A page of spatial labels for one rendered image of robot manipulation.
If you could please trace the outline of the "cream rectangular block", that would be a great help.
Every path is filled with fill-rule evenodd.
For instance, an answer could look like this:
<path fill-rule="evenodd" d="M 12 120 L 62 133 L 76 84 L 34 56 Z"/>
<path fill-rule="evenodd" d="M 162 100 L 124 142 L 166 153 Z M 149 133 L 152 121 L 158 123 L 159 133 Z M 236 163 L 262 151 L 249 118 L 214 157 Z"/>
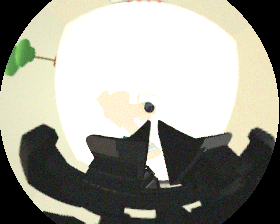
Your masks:
<path fill-rule="evenodd" d="M 137 113 L 144 113 L 144 114 L 152 114 L 152 116 L 156 116 L 157 107 L 159 107 L 160 96 L 155 96 L 155 94 L 144 94 L 140 93 L 139 97 L 139 108 L 137 108 Z M 146 113 L 144 111 L 144 104 L 146 102 L 151 102 L 155 106 L 155 111 L 152 113 Z"/>

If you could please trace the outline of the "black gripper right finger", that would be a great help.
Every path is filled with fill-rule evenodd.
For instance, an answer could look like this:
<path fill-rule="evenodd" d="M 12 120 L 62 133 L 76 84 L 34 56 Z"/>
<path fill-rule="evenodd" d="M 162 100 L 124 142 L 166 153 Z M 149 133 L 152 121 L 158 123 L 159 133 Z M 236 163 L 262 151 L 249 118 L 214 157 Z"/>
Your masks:
<path fill-rule="evenodd" d="M 229 146 L 232 132 L 195 138 L 157 119 L 157 136 L 159 136 L 162 154 L 164 154 L 166 174 L 169 177 L 167 179 L 170 186 L 175 186 L 181 183 L 182 176 L 189 171 L 202 152 L 222 147 L 224 144 Z"/>

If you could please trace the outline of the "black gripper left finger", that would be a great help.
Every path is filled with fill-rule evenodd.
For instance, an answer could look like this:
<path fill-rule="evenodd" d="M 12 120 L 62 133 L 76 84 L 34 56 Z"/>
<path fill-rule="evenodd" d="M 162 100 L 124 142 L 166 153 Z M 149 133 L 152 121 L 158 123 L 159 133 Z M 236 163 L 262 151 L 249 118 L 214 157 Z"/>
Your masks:
<path fill-rule="evenodd" d="M 137 179 L 144 179 L 147 151 L 150 147 L 151 121 L 146 119 L 132 136 L 117 138 L 89 134 L 85 142 L 92 156 L 111 159 L 111 161 L 135 163 L 137 166 Z"/>

